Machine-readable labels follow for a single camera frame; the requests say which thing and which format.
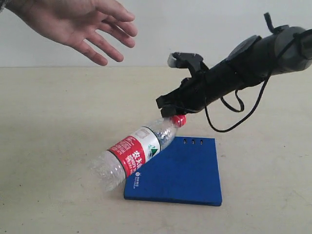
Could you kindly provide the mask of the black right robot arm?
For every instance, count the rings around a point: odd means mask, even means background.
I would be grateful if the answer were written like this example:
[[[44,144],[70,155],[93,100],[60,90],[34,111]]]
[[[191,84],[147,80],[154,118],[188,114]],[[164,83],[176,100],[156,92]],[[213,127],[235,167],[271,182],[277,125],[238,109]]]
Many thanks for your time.
[[[188,69],[191,76],[156,103],[163,117],[198,113],[232,91],[257,86],[270,76],[303,71],[311,64],[312,31],[287,25],[265,38],[247,38],[211,68],[199,54],[174,52],[169,67]]]

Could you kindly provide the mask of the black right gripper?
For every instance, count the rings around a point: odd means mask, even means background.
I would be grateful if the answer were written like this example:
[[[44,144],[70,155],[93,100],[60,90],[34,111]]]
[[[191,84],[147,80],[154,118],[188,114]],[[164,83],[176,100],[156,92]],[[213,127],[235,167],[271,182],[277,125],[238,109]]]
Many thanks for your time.
[[[215,73],[199,71],[185,78],[174,94],[161,95],[156,104],[162,117],[198,113],[215,101]]]

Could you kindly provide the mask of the person's open hand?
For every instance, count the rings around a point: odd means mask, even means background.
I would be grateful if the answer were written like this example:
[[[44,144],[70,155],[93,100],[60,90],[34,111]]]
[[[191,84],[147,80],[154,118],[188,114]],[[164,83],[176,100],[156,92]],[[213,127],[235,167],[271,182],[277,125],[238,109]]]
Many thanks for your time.
[[[106,66],[108,60],[88,42],[116,62],[122,62],[124,56],[99,30],[129,48],[136,44],[135,16],[117,0],[2,0],[0,8],[14,13],[41,36],[73,48],[100,66]]]

